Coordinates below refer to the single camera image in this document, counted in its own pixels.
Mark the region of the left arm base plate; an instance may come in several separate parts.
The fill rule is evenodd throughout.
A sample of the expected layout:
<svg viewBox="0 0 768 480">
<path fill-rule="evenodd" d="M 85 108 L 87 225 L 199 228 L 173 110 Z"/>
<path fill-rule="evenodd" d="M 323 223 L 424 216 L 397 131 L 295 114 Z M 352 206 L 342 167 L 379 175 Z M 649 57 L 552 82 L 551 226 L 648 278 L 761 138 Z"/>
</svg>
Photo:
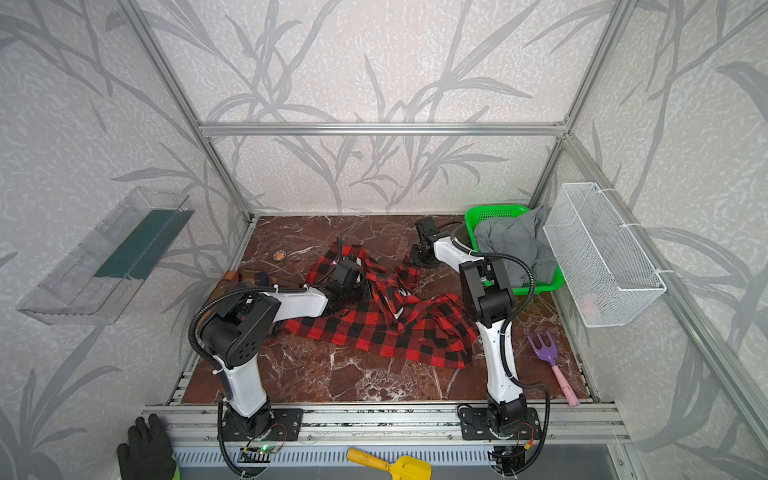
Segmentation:
<svg viewBox="0 0 768 480">
<path fill-rule="evenodd" d="M 225 442 L 298 440 L 304 411 L 300 408 L 272 409 L 265 406 L 251 417 L 245 417 L 226 407 L 220 424 Z"/>
</svg>

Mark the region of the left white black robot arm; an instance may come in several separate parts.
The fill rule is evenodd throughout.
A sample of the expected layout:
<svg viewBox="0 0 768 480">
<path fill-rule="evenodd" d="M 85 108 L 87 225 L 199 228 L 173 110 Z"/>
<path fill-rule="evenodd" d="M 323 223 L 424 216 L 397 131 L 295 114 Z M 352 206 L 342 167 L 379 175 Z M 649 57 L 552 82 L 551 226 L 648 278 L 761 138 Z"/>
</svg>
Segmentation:
<svg viewBox="0 0 768 480">
<path fill-rule="evenodd" d="M 287 320 L 315 320 L 367 289 L 363 261 L 336 245 L 336 258 L 317 280 L 299 288 L 244 281 L 208 302 L 188 323 L 193 350 L 222 377 L 224 399 L 235 417 L 250 423 L 271 421 L 261 385 L 257 355 L 272 326 Z"/>
</svg>

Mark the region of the yellow toy shovel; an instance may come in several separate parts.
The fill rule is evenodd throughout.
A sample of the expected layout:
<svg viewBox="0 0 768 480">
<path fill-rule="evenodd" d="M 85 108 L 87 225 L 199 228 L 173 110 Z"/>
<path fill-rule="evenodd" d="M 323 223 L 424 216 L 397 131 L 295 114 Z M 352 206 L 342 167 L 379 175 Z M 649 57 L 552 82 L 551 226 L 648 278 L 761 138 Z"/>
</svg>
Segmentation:
<svg viewBox="0 0 768 480">
<path fill-rule="evenodd" d="M 393 480 L 430 480 L 432 478 L 432 466 L 411 456 L 401 456 L 395 462 L 389 463 L 369 453 L 349 448 L 346 459 L 362 466 L 387 472 Z"/>
</svg>

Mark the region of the aluminium front rail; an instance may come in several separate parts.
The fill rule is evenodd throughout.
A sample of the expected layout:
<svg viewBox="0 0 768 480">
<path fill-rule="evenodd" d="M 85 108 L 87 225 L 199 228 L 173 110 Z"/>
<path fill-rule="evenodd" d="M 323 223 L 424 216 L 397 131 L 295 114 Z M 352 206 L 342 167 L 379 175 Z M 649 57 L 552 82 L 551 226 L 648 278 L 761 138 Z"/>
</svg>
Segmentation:
<svg viewBox="0 0 768 480">
<path fill-rule="evenodd" d="M 278 404 L 304 411 L 297 441 L 289 446 L 457 446 L 462 439 L 458 405 L 441 402 Z M 544 404 L 533 407 L 543 425 Z M 551 406 L 549 427 L 542 434 L 548 445 L 629 444 L 628 430 L 616 406 L 583 404 Z M 525 441 L 472 440 L 502 445 Z"/>
</svg>

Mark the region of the clear plastic wall tray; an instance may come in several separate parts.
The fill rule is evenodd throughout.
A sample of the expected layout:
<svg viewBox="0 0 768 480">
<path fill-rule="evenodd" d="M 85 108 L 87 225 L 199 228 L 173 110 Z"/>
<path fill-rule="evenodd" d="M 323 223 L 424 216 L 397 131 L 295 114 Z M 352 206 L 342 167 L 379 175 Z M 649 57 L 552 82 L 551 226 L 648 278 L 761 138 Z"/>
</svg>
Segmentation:
<svg viewBox="0 0 768 480">
<path fill-rule="evenodd" d="M 46 325 L 111 325 L 195 210 L 181 192 L 134 188 L 18 305 Z"/>
</svg>

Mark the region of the purple pink toy fork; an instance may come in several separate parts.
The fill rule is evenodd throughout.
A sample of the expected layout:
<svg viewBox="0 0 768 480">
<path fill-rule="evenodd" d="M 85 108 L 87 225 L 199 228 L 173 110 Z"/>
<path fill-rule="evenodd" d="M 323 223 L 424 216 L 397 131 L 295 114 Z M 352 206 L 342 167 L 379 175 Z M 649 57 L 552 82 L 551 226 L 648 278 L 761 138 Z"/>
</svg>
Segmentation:
<svg viewBox="0 0 768 480">
<path fill-rule="evenodd" d="M 580 400 L 575 394 L 570 383 L 563 375 L 557 361 L 558 361 L 558 348 L 557 344 L 549 332 L 546 332 L 545 336 L 540 333 L 536 334 L 536 339 L 531 335 L 527 336 L 527 340 L 533 349 L 534 354 L 539 360 L 547 362 L 558 382 L 558 385 L 570 407 L 577 407 L 580 405 Z"/>
</svg>

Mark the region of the black glove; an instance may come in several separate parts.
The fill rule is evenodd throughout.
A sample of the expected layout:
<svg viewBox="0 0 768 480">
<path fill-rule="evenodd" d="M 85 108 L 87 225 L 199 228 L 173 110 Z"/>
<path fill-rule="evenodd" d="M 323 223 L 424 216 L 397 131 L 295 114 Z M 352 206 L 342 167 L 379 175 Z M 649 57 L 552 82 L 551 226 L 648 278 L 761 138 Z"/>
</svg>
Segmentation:
<svg viewBox="0 0 768 480">
<path fill-rule="evenodd" d="M 156 414 L 151 414 L 148 421 L 137 417 L 135 425 L 128 429 L 128 441 L 121 443 L 116 453 L 123 480 L 181 478 L 164 424 Z"/>
</svg>

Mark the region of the red black plaid shirt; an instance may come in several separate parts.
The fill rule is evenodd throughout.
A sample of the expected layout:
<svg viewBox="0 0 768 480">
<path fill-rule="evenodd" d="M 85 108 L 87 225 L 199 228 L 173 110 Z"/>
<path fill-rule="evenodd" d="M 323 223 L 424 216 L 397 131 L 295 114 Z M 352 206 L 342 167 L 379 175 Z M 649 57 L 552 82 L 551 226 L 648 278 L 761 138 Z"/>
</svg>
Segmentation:
<svg viewBox="0 0 768 480">
<path fill-rule="evenodd" d="M 361 262 L 370 297 L 317 318 L 285 320 L 285 330 L 299 337 L 434 367 L 464 369 L 470 365 L 479 330 L 458 295 L 419 298 L 415 291 L 421 269 L 408 257 L 388 271 L 360 245 L 330 247 L 306 279 L 318 280 L 330 272 L 339 254 Z"/>
</svg>

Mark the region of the aluminium frame crossbar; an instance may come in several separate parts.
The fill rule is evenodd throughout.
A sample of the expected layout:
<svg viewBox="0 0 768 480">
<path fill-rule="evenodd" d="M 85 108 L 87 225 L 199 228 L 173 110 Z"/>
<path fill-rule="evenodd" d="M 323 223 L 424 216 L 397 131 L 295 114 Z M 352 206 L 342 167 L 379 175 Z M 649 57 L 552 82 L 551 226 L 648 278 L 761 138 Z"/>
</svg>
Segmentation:
<svg viewBox="0 0 768 480">
<path fill-rule="evenodd" d="M 200 131 L 222 136 L 558 136 L 557 123 L 368 123 L 368 122 L 205 122 Z"/>
</svg>

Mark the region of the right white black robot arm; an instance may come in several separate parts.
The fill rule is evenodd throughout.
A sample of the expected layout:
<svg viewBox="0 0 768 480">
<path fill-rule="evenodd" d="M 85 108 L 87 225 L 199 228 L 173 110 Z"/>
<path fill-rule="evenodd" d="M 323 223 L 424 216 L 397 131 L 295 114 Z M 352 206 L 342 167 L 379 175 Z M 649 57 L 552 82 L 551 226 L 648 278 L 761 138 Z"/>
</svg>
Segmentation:
<svg viewBox="0 0 768 480">
<path fill-rule="evenodd" d="M 415 263 L 436 268 L 441 264 L 458 272 L 465 309 L 478 325 L 487 365 L 488 422 L 505 435 L 527 416 L 525 392 L 540 389 L 545 395 L 543 424 L 551 413 L 551 394 L 541 383 L 524 384 L 517 378 L 513 356 L 512 321 L 533 301 L 536 280 L 532 269 L 521 259 L 495 252 L 469 249 L 453 235 L 438 228 L 431 217 L 416 221 L 419 242 L 412 247 Z M 516 300 L 505 263 L 521 267 L 529 289 L 522 302 Z"/>
</svg>

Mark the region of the folded brown plaid shirt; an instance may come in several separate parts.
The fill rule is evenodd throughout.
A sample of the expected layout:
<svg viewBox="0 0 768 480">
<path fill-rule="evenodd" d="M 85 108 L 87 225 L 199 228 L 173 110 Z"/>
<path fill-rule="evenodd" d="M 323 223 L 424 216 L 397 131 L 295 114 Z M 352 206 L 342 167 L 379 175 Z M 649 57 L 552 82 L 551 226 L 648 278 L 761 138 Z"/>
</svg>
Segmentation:
<svg viewBox="0 0 768 480">
<path fill-rule="evenodd" d="M 277 286 L 277 288 L 280 290 L 298 290 L 304 288 L 302 281 L 295 281 L 292 279 L 279 279 L 277 277 L 270 276 L 267 272 L 264 271 L 249 269 L 230 270 L 227 271 L 218 281 L 213 291 L 204 301 L 204 303 L 207 304 L 229 291 L 233 291 L 250 284 L 272 289 Z"/>
</svg>

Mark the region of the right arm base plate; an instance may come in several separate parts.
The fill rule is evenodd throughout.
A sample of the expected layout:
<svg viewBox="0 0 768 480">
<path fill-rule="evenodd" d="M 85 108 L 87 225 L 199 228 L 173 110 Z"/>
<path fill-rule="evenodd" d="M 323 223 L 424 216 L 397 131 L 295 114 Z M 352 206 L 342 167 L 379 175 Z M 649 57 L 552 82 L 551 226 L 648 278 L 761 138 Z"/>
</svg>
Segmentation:
<svg viewBox="0 0 768 480">
<path fill-rule="evenodd" d="M 542 422 L 539 420 L 538 411 L 532 407 L 527 409 L 524 419 L 514 423 L 507 433 L 492 430 L 487 407 L 461 403 L 456 407 L 456 413 L 463 440 L 514 440 L 531 443 L 542 436 Z"/>
</svg>

